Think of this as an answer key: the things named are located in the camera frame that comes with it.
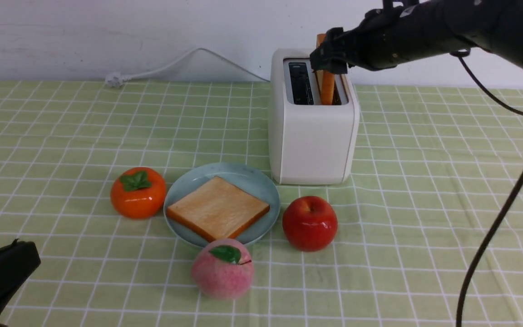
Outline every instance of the fake fruit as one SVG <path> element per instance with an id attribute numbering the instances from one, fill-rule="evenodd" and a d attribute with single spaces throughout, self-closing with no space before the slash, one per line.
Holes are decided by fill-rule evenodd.
<path id="1" fill-rule="evenodd" d="M 191 267 L 191 277 L 199 290 L 218 300 L 241 298 L 251 288 L 253 275 L 249 251 L 232 238 L 208 244 Z"/>
<path id="2" fill-rule="evenodd" d="M 325 199 L 305 196 L 288 205 L 282 217 L 282 228 L 288 242 L 298 250 L 320 251 L 334 240 L 338 218 Z"/>
<path id="3" fill-rule="evenodd" d="M 118 213 L 131 219 L 146 219 L 162 208 L 167 185 L 151 168 L 136 167 L 125 171 L 112 184 L 110 202 Z"/>

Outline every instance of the toaster slot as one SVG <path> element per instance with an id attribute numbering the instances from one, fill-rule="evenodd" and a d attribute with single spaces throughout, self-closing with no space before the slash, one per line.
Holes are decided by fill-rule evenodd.
<path id="1" fill-rule="evenodd" d="M 321 105 L 320 87 L 316 74 L 311 70 L 309 58 L 284 60 L 284 81 L 288 102 L 295 105 Z M 348 97 L 340 75 L 334 77 L 332 105 L 345 105 Z"/>

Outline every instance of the persimmon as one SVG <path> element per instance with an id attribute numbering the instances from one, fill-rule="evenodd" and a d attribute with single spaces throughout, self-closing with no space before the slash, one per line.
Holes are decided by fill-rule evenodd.
<path id="1" fill-rule="evenodd" d="M 110 202 L 124 217 L 147 219 L 163 207 L 166 195 L 167 185 L 159 173 L 151 168 L 136 167 L 114 181 Z"/>

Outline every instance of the red apple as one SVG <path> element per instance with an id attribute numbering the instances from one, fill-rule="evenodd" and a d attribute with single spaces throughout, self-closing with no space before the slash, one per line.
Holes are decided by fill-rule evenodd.
<path id="1" fill-rule="evenodd" d="M 295 199 L 284 211 L 282 228 L 288 242 L 300 251 L 324 249 L 334 240 L 338 218 L 325 199 L 305 196 Z"/>

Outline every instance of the slice of bread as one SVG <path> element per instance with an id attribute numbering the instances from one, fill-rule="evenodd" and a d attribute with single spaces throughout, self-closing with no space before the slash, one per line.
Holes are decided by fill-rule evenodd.
<path id="1" fill-rule="evenodd" d="M 237 238 L 270 211 L 270 205 L 214 176 L 166 209 L 167 217 L 208 242 Z"/>
<path id="2" fill-rule="evenodd" d="M 326 33 L 317 36 L 316 48 L 324 42 L 324 39 L 326 39 Z M 336 87 L 334 74 L 328 72 L 328 70 L 318 70 L 316 71 L 316 79 L 318 80 L 318 89 L 320 90 L 320 101 L 322 105 L 332 105 L 334 87 Z"/>

